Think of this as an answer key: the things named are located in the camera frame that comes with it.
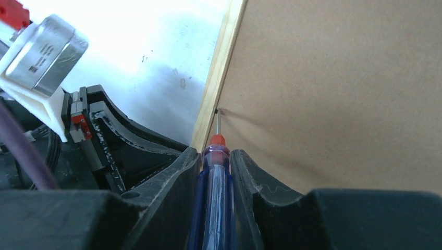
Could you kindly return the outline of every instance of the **curved black plastic part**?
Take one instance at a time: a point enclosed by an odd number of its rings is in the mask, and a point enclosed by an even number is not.
[[[80,88],[81,112],[99,159],[94,176],[101,189],[123,193],[169,166],[187,146],[149,130],[124,115],[100,85]],[[72,97],[65,94],[62,120],[71,124]]]
[[[168,168],[128,193],[148,206],[123,249],[184,249],[190,230],[201,157],[188,148]]]
[[[130,120],[121,110],[115,106],[115,104],[109,99],[106,92],[104,91],[103,87],[101,85],[95,85],[88,87],[86,89],[87,92],[87,103],[88,105],[96,102],[103,101],[106,103],[107,107],[111,111],[112,114],[114,114],[115,118],[126,127],[128,130],[130,130],[135,135],[144,138],[148,141],[157,143],[162,146],[166,146],[171,149],[175,149],[178,151],[183,152],[188,145],[184,145],[182,143],[179,143],[175,140],[172,140],[170,138],[167,138],[161,134],[158,134],[154,132],[153,130],[147,129],[143,127],[142,125],[139,125],[138,123],[134,122],[133,120]]]
[[[288,188],[231,153],[239,249],[440,249],[442,199],[428,192]]]

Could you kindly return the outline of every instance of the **wooden strip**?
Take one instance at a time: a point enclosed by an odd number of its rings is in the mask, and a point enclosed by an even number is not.
[[[247,0],[229,0],[216,41],[191,146],[204,149]]]

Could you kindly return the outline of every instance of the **red clip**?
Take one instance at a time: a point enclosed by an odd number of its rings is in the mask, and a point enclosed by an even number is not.
[[[80,125],[81,130],[83,131],[83,134],[84,134],[84,138],[86,140],[92,138],[92,132],[89,129],[88,123],[86,122],[86,119],[84,118],[83,114],[77,115],[77,116],[72,116],[71,120],[75,125]]]
[[[29,10],[16,0],[0,0],[0,20],[18,31],[29,26]]]

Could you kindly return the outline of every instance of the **white surface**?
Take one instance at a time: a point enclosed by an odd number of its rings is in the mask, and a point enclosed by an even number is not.
[[[0,89],[8,93],[13,99],[20,103],[30,113],[39,118],[44,124],[57,133],[63,142],[67,142],[65,126],[62,121],[63,90],[61,87],[47,97],[33,90],[26,89],[5,77],[4,72],[16,58],[17,54],[24,47],[29,37],[37,29],[38,25],[33,23],[27,27],[16,41],[11,45],[6,54],[0,60]]]
[[[2,41],[8,47],[11,47],[13,44],[10,39],[15,32],[16,30],[14,30],[11,26],[0,21],[0,41]]]
[[[89,39],[62,87],[101,84],[132,120],[190,143],[225,0],[20,0],[31,20],[57,14]]]

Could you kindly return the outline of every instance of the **brown cardboard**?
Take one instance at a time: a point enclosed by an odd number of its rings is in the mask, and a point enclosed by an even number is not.
[[[249,1],[218,107],[300,192],[442,194],[442,1]]]

